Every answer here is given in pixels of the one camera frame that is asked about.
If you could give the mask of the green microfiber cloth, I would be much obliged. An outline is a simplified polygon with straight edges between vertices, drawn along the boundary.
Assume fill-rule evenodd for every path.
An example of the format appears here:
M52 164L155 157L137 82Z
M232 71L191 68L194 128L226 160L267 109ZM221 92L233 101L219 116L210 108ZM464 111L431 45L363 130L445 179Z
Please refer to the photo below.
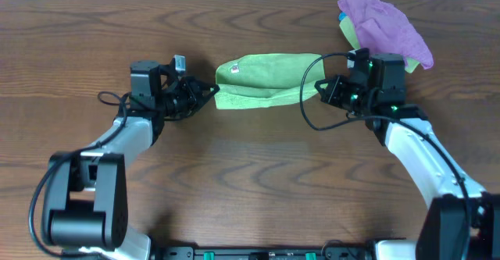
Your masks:
M293 105L318 91L315 82L325 78L320 56L311 53L245 55L216 70L215 95L220 110L261 109Z

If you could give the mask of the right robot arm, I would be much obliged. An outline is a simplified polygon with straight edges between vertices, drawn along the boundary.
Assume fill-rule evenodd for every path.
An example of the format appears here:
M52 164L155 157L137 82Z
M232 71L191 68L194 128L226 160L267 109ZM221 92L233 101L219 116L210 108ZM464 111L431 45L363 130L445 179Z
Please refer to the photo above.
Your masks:
M445 150L426 113L406 101L401 55L345 54L349 74L318 80L321 102L363 121L405 167L420 191L427 216L419 237L377 240L372 259L497 259L499 196L472 179Z

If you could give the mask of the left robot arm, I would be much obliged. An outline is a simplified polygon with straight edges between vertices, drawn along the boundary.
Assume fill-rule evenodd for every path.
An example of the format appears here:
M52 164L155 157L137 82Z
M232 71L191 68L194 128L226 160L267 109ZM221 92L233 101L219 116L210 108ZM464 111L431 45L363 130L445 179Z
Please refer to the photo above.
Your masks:
M116 101L112 126L85 148L56 152L37 186L43 193L35 243L60 259L169 259L172 248L128 223L126 168L158 139L167 122L192 117L219 91L186 74L182 55L162 65L130 64L131 90ZM60 252L50 252L57 246Z

